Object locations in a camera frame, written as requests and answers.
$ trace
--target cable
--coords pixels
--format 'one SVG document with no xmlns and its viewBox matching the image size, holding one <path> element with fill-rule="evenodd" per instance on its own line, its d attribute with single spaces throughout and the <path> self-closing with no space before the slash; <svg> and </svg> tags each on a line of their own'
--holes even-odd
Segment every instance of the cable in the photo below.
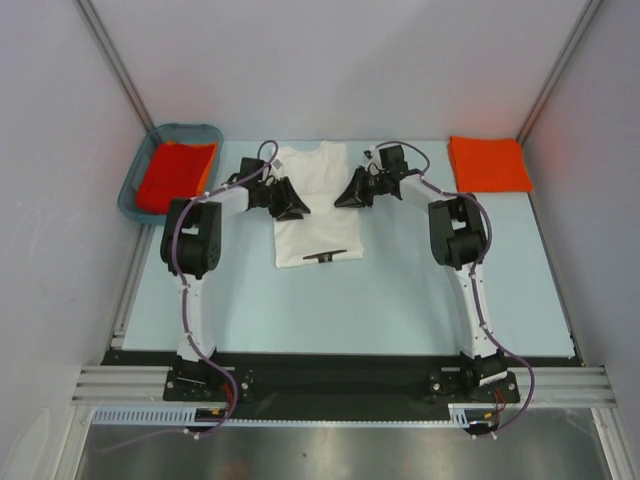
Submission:
<svg viewBox="0 0 640 480">
<path fill-rule="evenodd" d="M 420 170 L 420 173 L 422 175 L 427 173 L 427 170 L 429 170 L 431 168 L 431 160 L 429 160 L 429 157 L 427 156 L 427 154 L 424 153 L 422 150 L 420 150 L 415 145 L 411 145 L 408 142 L 403 142 L 402 140 L 389 140 L 387 142 L 379 143 L 378 145 L 376 145 L 376 148 L 384 147 L 385 145 L 404 145 L 405 147 L 410 148 L 414 152 L 417 152 L 422 158 L 424 158 L 425 162 L 427 162 L 427 165 L 422 170 Z"/>
<path fill-rule="evenodd" d="M 509 420 L 508 423 L 498 427 L 498 429 L 494 432 L 494 433 L 497 433 L 499 431 L 505 430 L 506 428 L 509 428 L 524 414 L 524 412 L 527 411 L 527 409 L 529 408 L 529 405 L 531 404 L 531 400 L 533 399 L 533 391 L 535 390 L 535 386 L 536 386 L 536 376 L 529 362 L 527 362 L 520 355 L 506 349 L 498 341 L 498 339 L 496 339 L 496 337 L 493 336 L 493 334 L 487 327 L 487 322 L 484 318 L 484 314 L 482 313 L 482 306 L 480 305 L 480 294 L 478 292 L 478 282 L 476 280 L 476 268 L 478 267 L 478 265 L 482 263 L 482 261 L 487 255 L 487 252 L 489 251 L 489 248 L 491 247 L 491 242 L 493 240 L 493 230 L 491 228 L 491 220 L 489 220 L 489 214 L 487 213 L 485 208 L 472 195 L 469 195 L 466 193 L 459 193 L 459 192 L 446 192 L 436 187 L 432 183 L 429 183 L 428 181 L 426 181 L 424 177 L 421 177 L 420 181 L 425 187 L 429 188 L 430 190 L 433 190 L 434 192 L 436 192 L 439 195 L 442 195 L 443 197 L 458 197 L 473 203 L 480 211 L 480 214 L 484 219 L 484 223 L 487 226 L 487 244 L 484 250 L 480 253 L 476 261 L 473 262 L 473 264 L 471 265 L 471 268 L 469 269 L 469 278 L 471 279 L 471 290 L 473 291 L 473 301 L 476 305 L 476 311 L 478 312 L 478 319 L 480 320 L 480 328 L 482 328 L 482 330 L 484 331 L 487 338 L 491 341 L 491 343 L 493 343 L 497 348 L 501 349 L 506 355 L 513 358 L 518 363 L 520 363 L 523 367 L 525 367 L 529 372 L 529 377 L 531 378 L 531 386 L 529 388 L 529 393 L 527 394 L 527 398 L 522 404 L 522 407 L 520 408 L 520 410 L 518 410 L 518 413 L 516 413 L 516 415 L 511 420 Z"/>
<path fill-rule="evenodd" d="M 187 206 L 184 208 L 184 210 L 182 210 L 182 213 L 180 214 L 180 216 L 178 217 L 178 221 L 176 222 L 176 227 L 175 230 L 173 232 L 173 239 L 171 242 L 171 262 L 173 264 L 173 267 L 176 270 L 177 275 L 180 277 L 180 281 L 182 282 L 182 285 L 184 286 L 184 290 L 182 291 L 182 327 L 184 329 L 184 333 L 186 335 L 187 341 L 189 342 L 189 345 L 191 346 L 191 348 L 193 348 L 194 352 L 196 352 L 196 355 L 202 360 L 204 361 L 207 365 L 209 365 L 211 368 L 217 370 L 218 372 L 222 373 L 222 375 L 224 375 L 227 380 L 229 381 L 229 383 L 231 384 L 231 391 L 229 391 L 229 387 L 224 384 L 223 389 L 226 392 L 227 395 L 227 402 L 229 404 L 229 408 L 227 409 L 226 415 L 224 417 L 222 417 L 220 419 L 220 421 L 214 425 L 213 427 L 211 427 L 208 430 L 205 430 L 204 432 L 199 432 L 196 433 L 195 435 L 193 435 L 194 439 L 199 439 L 199 438 L 207 438 L 210 435 L 212 435 L 216 430 L 218 430 L 227 420 L 229 420 L 229 418 L 233 415 L 233 412 L 236 409 L 236 406 L 238 404 L 238 384 L 236 383 L 235 379 L 233 378 L 233 376 L 231 376 L 224 368 L 222 368 L 221 366 L 217 365 L 216 363 L 214 363 L 209 357 L 207 357 L 204 353 L 202 353 L 202 351 L 200 350 L 200 348 L 198 347 L 198 345 L 195 343 L 195 341 L 193 340 L 192 337 L 192 333 L 191 333 L 191 329 L 189 328 L 189 319 L 187 317 L 188 315 L 188 309 L 187 309 L 187 305 L 188 305 L 188 294 L 189 294 L 189 282 L 187 281 L 187 278 L 184 275 L 184 272 L 182 272 L 182 270 L 180 269 L 180 265 L 178 264 L 178 236 L 180 234 L 180 231 L 182 229 L 182 224 L 184 223 L 184 219 L 186 218 L 187 214 L 189 213 L 189 211 L 193 208 L 194 205 L 196 205 L 197 203 L 206 200 L 207 198 L 211 198 L 214 197 L 215 195 L 218 195 L 219 193 L 222 193 L 226 190 L 229 190 L 231 188 L 236 188 L 239 186 L 242 186 L 243 184 L 245 184 L 246 182 L 248 182 L 249 180 L 257 177 L 258 175 L 260 175 L 261 173 L 264 172 L 265 169 L 270 168 L 271 167 L 271 163 L 273 163 L 273 161 L 276 158 L 276 155 L 278 154 L 278 149 L 279 149 L 279 145 L 278 142 L 276 142 L 275 140 L 266 140 L 264 142 L 262 142 L 262 144 L 260 145 L 260 148 L 258 149 L 258 157 L 260 157 L 260 153 L 262 152 L 262 149 L 266 146 L 272 144 L 274 146 L 274 150 L 273 150 L 273 154 L 271 155 L 271 158 L 262 166 L 262 168 L 260 168 L 259 170 L 257 170 L 256 172 L 252 173 L 251 175 L 244 177 L 242 180 L 239 180 L 235 183 L 232 184 L 227 184 L 227 185 L 223 185 L 222 187 L 217 188 L 216 190 L 210 192 L 210 193 L 205 193 L 203 195 L 200 195 L 198 197 L 195 197 L 193 199 L 191 199 L 191 201 L 187 204 Z M 105 447 L 105 448 L 96 448 L 94 446 L 92 446 L 92 451 L 95 451 L 99 454 L 104 454 L 104 453 L 109 453 L 109 452 L 113 452 L 115 450 L 119 450 L 121 448 L 125 448 L 131 445 L 134 445 L 138 442 L 142 442 L 144 440 L 147 440 L 149 438 L 153 438 L 153 437 L 157 437 L 159 435 L 164 435 L 164 434 L 168 434 L 168 433 L 189 433 L 189 431 L 186 428 L 167 428 L 167 429 L 163 429 L 163 430 L 156 430 L 153 432 L 149 432 L 146 433 L 144 435 L 140 435 L 136 438 L 132 438 L 130 440 L 125 440 L 124 442 L 120 442 L 117 443 L 115 445 L 111 445 L 109 447 Z"/>
</svg>

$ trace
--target white wall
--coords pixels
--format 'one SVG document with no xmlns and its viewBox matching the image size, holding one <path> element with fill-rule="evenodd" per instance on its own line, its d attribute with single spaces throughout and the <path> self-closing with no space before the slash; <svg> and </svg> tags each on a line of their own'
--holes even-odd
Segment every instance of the white wall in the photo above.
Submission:
<svg viewBox="0 0 640 480">
<path fill-rule="evenodd" d="M 638 447 L 639 20 L 637 0 L 605 2 L 526 144 L 579 345 L 606 365 Z"/>
<path fill-rule="evenodd" d="M 157 123 L 514 137 L 585 0 L 96 0 Z"/>
<path fill-rule="evenodd" d="M 1 2 L 0 58 L 1 471 L 41 407 L 56 440 L 106 338 L 137 231 L 116 196 L 143 131 L 70 0 Z"/>
</svg>

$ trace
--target metal floor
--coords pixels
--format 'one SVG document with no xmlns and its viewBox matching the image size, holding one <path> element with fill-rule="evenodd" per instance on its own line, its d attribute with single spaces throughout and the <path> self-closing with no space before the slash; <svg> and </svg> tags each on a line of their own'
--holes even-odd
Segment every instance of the metal floor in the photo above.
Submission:
<svg viewBox="0 0 640 480">
<path fill-rule="evenodd" d="M 151 430 L 92 427 L 76 480 L 611 478 L 590 410 L 533 410 L 497 441 L 447 429 L 229 427 L 198 442 L 167 434 L 94 450 Z"/>
</svg>

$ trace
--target plastic basket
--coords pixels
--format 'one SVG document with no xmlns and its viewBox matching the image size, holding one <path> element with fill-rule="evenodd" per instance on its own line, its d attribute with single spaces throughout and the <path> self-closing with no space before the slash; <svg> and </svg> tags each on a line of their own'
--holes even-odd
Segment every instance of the plastic basket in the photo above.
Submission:
<svg viewBox="0 0 640 480">
<path fill-rule="evenodd" d="M 144 140 L 133 159 L 131 168 L 129 168 L 129 173 L 127 173 L 127 177 L 122 184 L 120 195 L 118 195 L 118 208 L 125 216 L 135 220 L 136 222 L 148 223 L 151 225 L 164 225 L 167 216 L 149 213 L 138 208 L 136 205 L 136 195 L 138 193 L 138 187 L 142 183 L 142 179 L 147 172 L 149 163 L 151 163 L 151 157 L 153 157 L 156 148 L 169 141 L 189 145 L 209 144 L 214 142 L 218 143 L 216 155 L 213 159 L 213 165 L 209 172 L 209 178 L 207 179 L 206 188 L 207 190 L 210 190 L 213 187 L 223 142 L 220 130 L 206 124 L 167 123 L 165 125 L 161 125 L 144 137 Z"/>
</svg>

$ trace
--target red cloth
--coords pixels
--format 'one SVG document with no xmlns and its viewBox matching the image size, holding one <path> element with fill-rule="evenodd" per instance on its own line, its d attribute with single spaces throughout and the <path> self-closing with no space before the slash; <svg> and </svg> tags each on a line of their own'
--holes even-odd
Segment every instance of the red cloth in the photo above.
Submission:
<svg viewBox="0 0 640 480">
<path fill-rule="evenodd" d="M 217 147 L 217 143 L 160 145 L 138 188 L 136 205 L 149 213 L 166 214 L 174 198 L 202 194 Z"/>
<path fill-rule="evenodd" d="M 520 144 L 512 138 L 451 137 L 449 159 L 459 192 L 530 192 Z"/>
</svg>

